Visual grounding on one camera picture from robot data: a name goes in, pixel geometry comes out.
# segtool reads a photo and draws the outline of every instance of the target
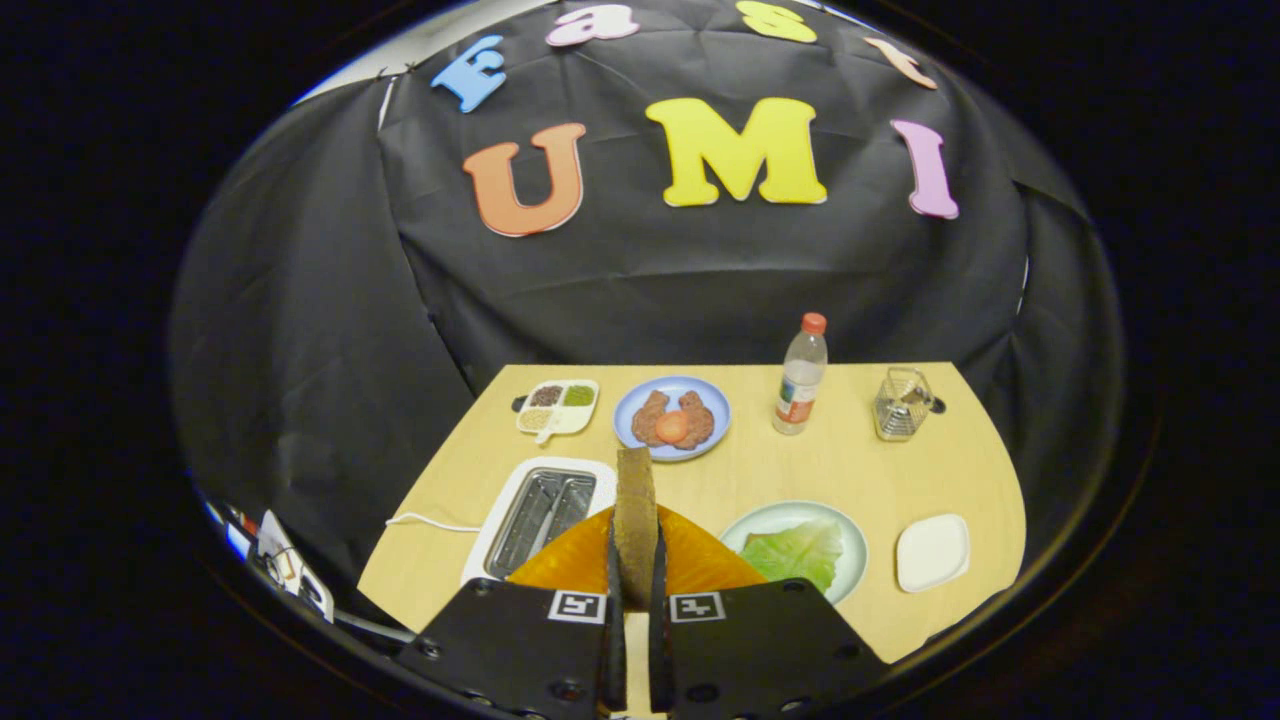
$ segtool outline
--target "meat patty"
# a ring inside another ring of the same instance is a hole
[[[694,391],[680,396],[680,409],[689,415],[689,434],[676,443],[680,450],[692,450],[707,442],[716,432],[716,418],[712,411],[703,405],[703,398]]]
[[[635,416],[631,418],[631,434],[636,436],[637,441],[649,447],[667,445],[658,438],[658,418],[662,418],[667,413],[668,402],[671,402],[671,398],[658,391],[649,393],[649,398],[644,401],[644,407],[637,410]]]

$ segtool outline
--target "plate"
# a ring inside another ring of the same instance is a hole
[[[700,378],[691,378],[689,375],[667,375],[666,378],[658,378],[637,384],[631,388],[631,392],[626,393],[622,400],[618,401],[618,406],[613,411],[613,432],[617,433],[622,445],[627,447],[645,447],[645,443],[640,442],[636,439],[636,436],[631,434],[631,419],[641,407],[644,407],[644,401],[649,398],[649,393],[653,391],[664,393],[671,398],[671,401],[667,402],[668,411],[680,410],[680,396],[689,391],[695,391],[703,398],[703,405],[712,411],[712,418],[716,419],[716,430],[712,433],[712,437],[707,438],[707,442],[692,450],[680,450],[673,445],[650,447],[650,455],[653,455],[654,460],[662,462],[676,462],[680,460],[698,457],[699,455],[716,447],[716,443],[718,443],[721,438],[724,437],[724,433],[728,432],[728,423],[731,420],[728,400],[718,387]]]
[[[897,538],[897,584],[924,592],[969,571],[969,525],[956,514],[913,524]]]
[[[733,552],[742,552],[746,544],[746,536],[750,533],[780,533],[808,523],[809,520],[836,520],[840,524],[840,541],[845,546],[845,552],[836,560],[836,578],[823,596],[832,605],[849,597],[858,588],[867,574],[867,537],[849,515],[829,505],[810,502],[808,500],[788,500],[774,505],[765,505],[759,510],[748,512],[727,530],[721,533],[721,542]]]
[[[544,387],[556,386],[561,388],[559,396],[552,405],[532,405],[534,393]],[[573,386],[582,386],[591,389],[591,402],[589,405],[564,405],[564,397],[568,389]],[[529,391],[525,397],[525,402],[520,406],[516,414],[516,429],[522,433],[538,434],[539,432],[547,429],[548,436],[552,434],[573,434],[580,432],[591,420],[591,414],[595,413],[595,405],[600,401],[600,386],[595,380],[588,379],[573,379],[573,380],[544,380],[534,386],[534,389]],[[526,413],[530,410],[547,410],[550,413],[545,424],[538,427],[526,427],[524,419]]]

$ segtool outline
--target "orange letter u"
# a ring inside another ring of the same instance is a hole
[[[485,147],[462,163],[475,181],[476,205],[485,227],[507,237],[524,237],[558,228],[582,205],[582,167],[577,159],[577,138],[586,135],[580,123],[566,123],[539,131],[534,147],[547,151],[552,193],[541,205],[521,205],[516,197],[516,178],[511,159],[520,152],[515,142]]]

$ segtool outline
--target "lettuce leaf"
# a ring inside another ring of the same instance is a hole
[[[739,555],[769,582],[805,578],[827,592],[844,552],[835,520],[809,520],[781,533],[750,534]]]

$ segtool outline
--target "orange bottle cap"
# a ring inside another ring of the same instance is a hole
[[[806,333],[822,334],[827,332],[827,318],[823,318],[818,313],[805,313],[804,320],[800,323],[800,329]]]

